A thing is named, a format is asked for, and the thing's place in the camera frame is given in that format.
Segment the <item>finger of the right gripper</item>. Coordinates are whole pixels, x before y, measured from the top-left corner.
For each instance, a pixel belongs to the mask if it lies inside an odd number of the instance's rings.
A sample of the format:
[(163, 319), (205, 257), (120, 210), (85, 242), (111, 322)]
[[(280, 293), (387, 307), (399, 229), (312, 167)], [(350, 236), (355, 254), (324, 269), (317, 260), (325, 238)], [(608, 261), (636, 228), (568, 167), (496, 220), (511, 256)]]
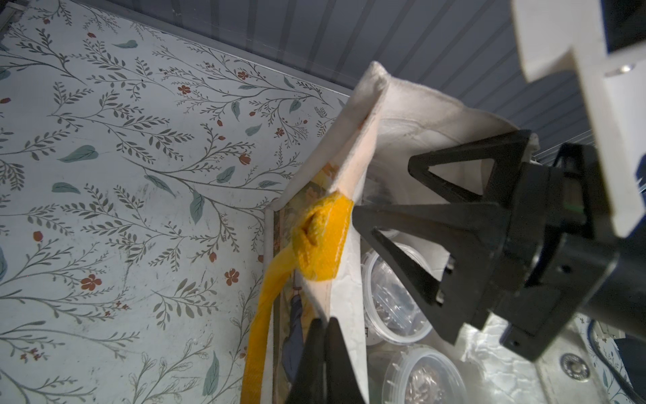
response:
[[(353, 226), (387, 262), (440, 338), (455, 343), (461, 328), (483, 328), (493, 301), (510, 213), (496, 203), (373, 205), (353, 209)], [(440, 245), (454, 264), (435, 279), (385, 237), (391, 229)]]
[[(533, 133), (512, 131), (462, 145), (429, 151), (409, 159), (408, 173), (449, 203), (496, 202), (508, 206), (521, 171), (528, 161)], [(483, 189), (480, 194), (442, 178), (431, 171), (435, 166), (479, 163)]]

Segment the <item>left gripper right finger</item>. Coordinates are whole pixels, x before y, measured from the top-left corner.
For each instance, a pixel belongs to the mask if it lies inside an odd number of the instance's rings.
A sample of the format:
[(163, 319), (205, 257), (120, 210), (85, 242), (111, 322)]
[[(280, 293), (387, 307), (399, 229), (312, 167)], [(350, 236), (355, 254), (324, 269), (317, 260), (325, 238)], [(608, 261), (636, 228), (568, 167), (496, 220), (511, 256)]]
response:
[(332, 317), (324, 337), (324, 403), (363, 404), (339, 321)]

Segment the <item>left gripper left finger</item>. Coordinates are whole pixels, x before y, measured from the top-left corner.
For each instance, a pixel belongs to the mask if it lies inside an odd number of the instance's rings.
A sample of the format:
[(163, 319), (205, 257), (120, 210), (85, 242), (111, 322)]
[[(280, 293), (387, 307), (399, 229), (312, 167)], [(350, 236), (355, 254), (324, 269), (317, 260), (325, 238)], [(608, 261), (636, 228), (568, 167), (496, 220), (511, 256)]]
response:
[(325, 401), (325, 336), (321, 319), (311, 323), (298, 372), (286, 403), (323, 403)]

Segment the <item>front seed jar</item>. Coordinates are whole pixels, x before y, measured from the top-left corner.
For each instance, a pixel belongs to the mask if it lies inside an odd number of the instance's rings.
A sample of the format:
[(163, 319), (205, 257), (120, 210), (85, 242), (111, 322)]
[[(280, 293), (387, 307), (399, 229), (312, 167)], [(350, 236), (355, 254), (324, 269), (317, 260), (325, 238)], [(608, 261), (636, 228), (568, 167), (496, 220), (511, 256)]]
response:
[(383, 403), (466, 403), (467, 390), (454, 363), (426, 345), (392, 352), (382, 382)]

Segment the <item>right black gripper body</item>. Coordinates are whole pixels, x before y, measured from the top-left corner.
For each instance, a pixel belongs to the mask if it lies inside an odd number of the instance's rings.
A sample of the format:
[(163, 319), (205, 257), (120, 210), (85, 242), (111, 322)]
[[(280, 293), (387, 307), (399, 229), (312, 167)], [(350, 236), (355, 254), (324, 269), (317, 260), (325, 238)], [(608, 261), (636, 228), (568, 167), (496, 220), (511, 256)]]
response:
[(543, 355), (577, 312), (645, 337), (645, 220), (613, 229), (597, 150), (564, 144), (548, 168), (543, 245), (528, 281), (501, 300), (501, 345), (526, 360)]

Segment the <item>white canvas tote bag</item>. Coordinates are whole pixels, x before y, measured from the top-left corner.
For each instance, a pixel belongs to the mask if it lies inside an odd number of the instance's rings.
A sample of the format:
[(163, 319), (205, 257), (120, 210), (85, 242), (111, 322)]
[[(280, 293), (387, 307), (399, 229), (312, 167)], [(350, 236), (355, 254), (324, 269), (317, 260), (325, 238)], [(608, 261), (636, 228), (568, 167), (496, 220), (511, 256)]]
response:
[[(309, 287), (319, 311), (317, 319), (325, 327), (332, 317), (339, 321), (363, 395), (368, 386), (365, 369), (353, 363), (361, 301), (358, 289), (345, 290), (342, 286), (342, 278), (358, 268), (359, 244), (366, 242), (353, 226), (353, 209), (373, 205), (452, 204), (409, 175), (409, 159), (512, 131), (521, 130), (497, 116), (467, 108), (434, 89), (392, 77), (376, 62), (370, 65), (314, 154), (276, 201), (279, 207), (286, 205), (330, 158), (341, 159), (326, 196), (301, 212), (290, 243), (265, 269), (257, 315), (252, 322), (242, 402), (260, 403), (264, 399), (264, 371), (274, 301), (295, 270), (301, 272)], [(485, 343), (484, 350), (497, 359), (510, 358), (530, 365), (540, 384), (538, 391), (546, 402), (605, 403), (607, 394), (597, 375), (577, 380), (565, 372), (567, 356), (587, 355), (570, 321), (535, 361), (526, 360), (501, 345), (508, 322), (498, 316), (497, 308), (506, 296), (520, 291), (538, 261), (547, 216), (548, 186), (556, 183), (548, 173), (549, 167), (532, 163), (530, 155), (521, 165), (510, 204), (498, 204), (509, 211), (510, 221), (494, 285), (488, 292), (493, 299), (491, 308), (479, 315), (484, 326), (475, 328), (465, 324), (455, 343), (464, 331), (488, 333), (492, 326), (501, 324), (505, 329), (499, 343)], [(435, 166), (431, 171), (475, 193), (482, 192), (479, 163)], [(438, 244), (397, 230), (385, 229), (383, 234), (435, 279), (442, 279), (445, 269), (454, 264), (449, 252)]]

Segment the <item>clear lid seed jar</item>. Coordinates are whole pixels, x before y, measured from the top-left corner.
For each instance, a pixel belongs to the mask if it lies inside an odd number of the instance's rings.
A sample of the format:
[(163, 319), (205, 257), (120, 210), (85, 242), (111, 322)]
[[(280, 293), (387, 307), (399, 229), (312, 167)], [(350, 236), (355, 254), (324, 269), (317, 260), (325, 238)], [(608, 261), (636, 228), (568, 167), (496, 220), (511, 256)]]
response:
[(366, 344), (409, 345), (429, 335), (432, 324), (387, 262), (371, 249), (361, 266)]

